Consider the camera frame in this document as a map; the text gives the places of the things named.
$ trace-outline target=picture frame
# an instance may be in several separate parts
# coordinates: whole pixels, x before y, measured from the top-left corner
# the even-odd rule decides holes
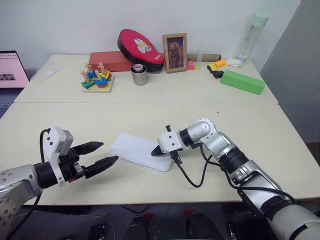
[[[187,70],[187,34],[162,35],[165,71],[169,73]]]

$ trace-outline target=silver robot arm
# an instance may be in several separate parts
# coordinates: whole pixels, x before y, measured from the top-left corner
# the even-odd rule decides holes
[[[320,218],[286,200],[279,192],[280,186],[253,160],[249,160],[226,135],[218,132],[212,121],[200,118],[184,130],[171,131],[169,126],[167,130],[158,138],[159,146],[152,151],[153,156],[170,153],[171,157],[175,157],[179,150],[204,144],[219,162],[221,170],[228,175],[230,184],[237,189],[242,200],[255,214],[266,218],[279,240],[319,239]],[[182,163],[179,157],[173,160],[177,164]]]
[[[83,176],[91,178],[111,167],[118,159],[118,156],[105,157],[88,167],[80,166],[79,155],[95,151],[103,142],[91,141],[71,148],[73,139],[69,131],[52,127],[43,141],[43,153],[48,161],[0,172],[0,240],[8,236],[19,208],[40,196],[43,189],[55,184],[62,187],[66,181],[71,183]]]

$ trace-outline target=red box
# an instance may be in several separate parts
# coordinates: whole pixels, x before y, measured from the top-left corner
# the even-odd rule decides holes
[[[105,70],[110,72],[127,72],[133,65],[120,51],[92,52],[89,65],[93,70],[100,71],[99,63],[103,63]]]

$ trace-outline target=laptop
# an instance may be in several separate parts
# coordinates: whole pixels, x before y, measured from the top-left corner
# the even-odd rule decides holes
[[[0,51],[0,118],[29,83],[16,51]]]

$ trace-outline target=table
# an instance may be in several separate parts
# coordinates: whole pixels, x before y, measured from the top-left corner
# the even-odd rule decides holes
[[[114,72],[111,94],[83,93],[80,75],[89,62],[88,55],[54,54],[50,60],[65,67],[43,83],[31,81],[16,98],[16,103],[163,103],[163,104],[278,104],[266,86],[261,95],[220,84],[202,62],[200,70],[167,74],[148,74],[148,83],[137,86],[130,71]],[[243,67],[222,67],[261,79],[251,61]]]
[[[0,120],[0,171],[38,163],[40,131],[52,126],[69,130],[74,137],[73,146],[89,141],[104,142],[97,151],[80,157],[80,164],[88,166],[109,156],[109,147],[121,133],[156,142],[166,131],[166,125],[170,124],[173,130],[183,129],[200,117],[211,119],[218,131],[229,136],[293,197],[320,196],[320,168],[275,104],[14,103]],[[205,163],[200,150],[183,151],[180,156],[182,166],[198,183]],[[172,164],[168,173],[158,173],[117,161],[90,179],[81,178],[64,187],[55,185],[45,189],[39,204],[240,200],[223,172],[215,166],[208,166],[203,186],[194,188],[176,165]]]

